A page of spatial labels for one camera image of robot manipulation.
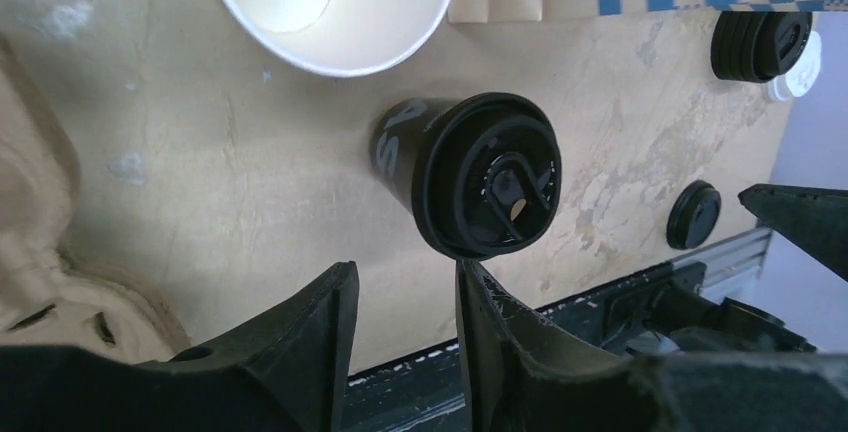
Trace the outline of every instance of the white paper cup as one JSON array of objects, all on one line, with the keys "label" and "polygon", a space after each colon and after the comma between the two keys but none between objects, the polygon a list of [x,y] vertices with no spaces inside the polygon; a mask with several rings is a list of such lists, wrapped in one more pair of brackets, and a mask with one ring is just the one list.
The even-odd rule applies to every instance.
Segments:
[{"label": "white paper cup", "polygon": [[450,0],[223,0],[268,50],[330,77],[403,62],[435,32]]}]

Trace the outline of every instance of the stack of black lids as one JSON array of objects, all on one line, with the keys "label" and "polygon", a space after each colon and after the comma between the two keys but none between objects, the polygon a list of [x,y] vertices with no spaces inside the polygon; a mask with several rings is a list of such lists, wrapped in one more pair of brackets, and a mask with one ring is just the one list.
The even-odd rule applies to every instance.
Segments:
[{"label": "stack of black lids", "polygon": [[713,72],[722,80],[768,82],[798,62],[812,29],[810,12],[723,12],[713,34]]}]

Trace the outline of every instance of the black plastic lid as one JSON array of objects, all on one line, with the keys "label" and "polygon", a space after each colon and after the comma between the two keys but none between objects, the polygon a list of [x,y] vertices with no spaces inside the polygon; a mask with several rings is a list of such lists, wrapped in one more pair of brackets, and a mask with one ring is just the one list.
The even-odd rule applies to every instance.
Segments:
[{"label": "black plastic lid", "polygon": [[783,75],[798,62],[813,30],[812,12],[773,12],[762,26],[754,50],[760,75]]},{"label": "black plastic lid", "polygon": [[721,194],[698,180],[680,194],[668,218],[666,240],[677,250],[694,249],[707,241],[721,213]]},{"label": "black plastic lid", "polygon": [[433,227],[454,255],[483,259],[520,250],[544,234],[556,213],[559,149],[529,101],[474,107],[448,132],[434,165]]}]

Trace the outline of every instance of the black paper cup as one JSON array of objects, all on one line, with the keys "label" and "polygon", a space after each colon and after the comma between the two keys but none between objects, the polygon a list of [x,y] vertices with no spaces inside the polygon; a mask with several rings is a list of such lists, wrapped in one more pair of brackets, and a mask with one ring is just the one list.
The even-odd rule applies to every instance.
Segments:
[{"label": "black paper cup", "polygon": [[559,203],[553,128],[517,95],[406,100],[378,122],[370,152],[424,240],[453,259],[485,260],[531,245]]}]

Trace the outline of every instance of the cup lid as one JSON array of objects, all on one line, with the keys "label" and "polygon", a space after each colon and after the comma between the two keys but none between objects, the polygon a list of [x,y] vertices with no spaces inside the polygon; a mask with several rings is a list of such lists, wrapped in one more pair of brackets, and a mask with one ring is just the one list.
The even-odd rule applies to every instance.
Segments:
[{"label": "cup lid", "polygon": [[460,104],[462,119],[435,152],[432,225],[456,258],[527,247],[556,213],[561,178],[553,129],[531,102],[501,95]]},{"label": "cup lid", "polygon": [[666,240],[673,249],[689,250],[707,241],[721,214],[721,194],[696,180],[680,194],[669,214]]},{"label": "cup lid", "polygon": [[818,32],[810,33],[798,62],[786,73],[786,86],[793,97],[803,97],[813,88],[821,72],[822,43]]}]

